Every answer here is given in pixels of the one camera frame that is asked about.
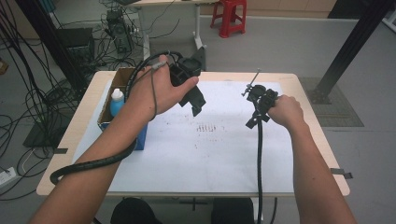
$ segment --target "white paper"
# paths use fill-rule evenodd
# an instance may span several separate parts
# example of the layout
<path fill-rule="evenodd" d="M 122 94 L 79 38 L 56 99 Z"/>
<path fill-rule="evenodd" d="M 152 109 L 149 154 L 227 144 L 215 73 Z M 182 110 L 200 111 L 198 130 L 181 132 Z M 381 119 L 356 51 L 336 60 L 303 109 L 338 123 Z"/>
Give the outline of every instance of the white paper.
<path fill-rule="evenodd" d="M 278 83 L 261 84 L 282 90 Z M 145 149 L 120 165 L 112 192 L 245 193 L 257 192 L 258 130 L 246 123 L 253 103 L 241 95 L 246 82 L 200 81 L 206 104 L 192 116 L 191 105 L 173 108 L 148 124 Z M 96 121 L 109 88 L 95 109 L 74 161 L 101 133 Z M 264 193 L 293 193 L 290 136 L 273 121 L 263 123 L 262 187 Z"/>

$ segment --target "bottle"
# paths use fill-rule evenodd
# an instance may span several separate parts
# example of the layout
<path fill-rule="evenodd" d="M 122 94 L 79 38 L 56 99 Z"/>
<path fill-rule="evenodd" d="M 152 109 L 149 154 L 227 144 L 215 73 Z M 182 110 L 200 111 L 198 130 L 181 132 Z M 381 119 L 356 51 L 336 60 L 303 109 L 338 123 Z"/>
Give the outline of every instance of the bottle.
<path fill-rule="evenodd" d="M 113 117 L 119 113 L 120 109 L 124 105 L 124 95 L 120 89 L 114 89 L 113 93 L 111 93 L 111 102 L 110 102 L 110 114 Z"/>

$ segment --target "power strip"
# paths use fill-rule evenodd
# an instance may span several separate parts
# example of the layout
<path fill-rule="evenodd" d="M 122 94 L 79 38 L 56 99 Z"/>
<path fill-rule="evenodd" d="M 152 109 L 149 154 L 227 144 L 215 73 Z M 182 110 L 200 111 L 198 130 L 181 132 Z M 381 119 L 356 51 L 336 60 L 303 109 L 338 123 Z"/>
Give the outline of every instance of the power strip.
<path fill-rule="evenodd" d="M 14 179 L 17 179 L 18 176 L 15 173 L 14 167 L 8 168 L 8 173 L 6 171 L 3 171 L 0 174 L 0 188 L 4 187 Z"/>

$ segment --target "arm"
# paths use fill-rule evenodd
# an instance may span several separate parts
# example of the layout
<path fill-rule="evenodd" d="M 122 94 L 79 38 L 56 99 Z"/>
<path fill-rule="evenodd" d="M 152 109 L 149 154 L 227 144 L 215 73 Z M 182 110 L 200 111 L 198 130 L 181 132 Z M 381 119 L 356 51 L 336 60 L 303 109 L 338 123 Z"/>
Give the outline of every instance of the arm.
<path fill-rule="evenodd" d="M 293 98 L 282 95 L 268 112 L 290 133 L 294 192 L 301 223 L 356 223 Z"/>
<path fill-rule="evenodd" d="M 160 61 L 165 60 L 165 56 L 160 57 Z M 154 73 L 153 80 L 158 114 L 178 103 L 198 83 L 198 77 L 192 77 L 183 85 L 173 87 L 167 65 Z M 152 94 L 151 75 L 148 73 L 134 85 L 129 100 L 119 114 L 76 163 L 113 156 L 131 145 L 140 130 L 154 116 Z M 91 223 L 119 165 L 118 162 L 64 176 L 30 222 Z"/>

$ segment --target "red stool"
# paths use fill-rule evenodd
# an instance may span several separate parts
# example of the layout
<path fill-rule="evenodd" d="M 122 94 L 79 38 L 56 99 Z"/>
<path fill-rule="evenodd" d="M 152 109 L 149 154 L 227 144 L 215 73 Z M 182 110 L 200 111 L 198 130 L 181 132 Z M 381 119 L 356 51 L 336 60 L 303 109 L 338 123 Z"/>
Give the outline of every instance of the red stool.
<path fill-rule="evenodd" d="M 223 5 L 222 14 L 218 14 L 218 6 Z M 236 7 L 242 6 L 242 18 L 236 15 Z M 210 23 L 210 28 L 213 28 L 213 23 L 216 19 L 222 18 L 221 28 L 219 36 L 227 38 L 230 33 L 241 31 L 242 34 L 245 33 L 245 23 L 247 17 L 247 0 L 219 0 L 215 3 L 213 8 L 212 22 Z M 231 25 L 231 22 L 236 22 L 236 20 L 241 21 L 240 24 Z"/>

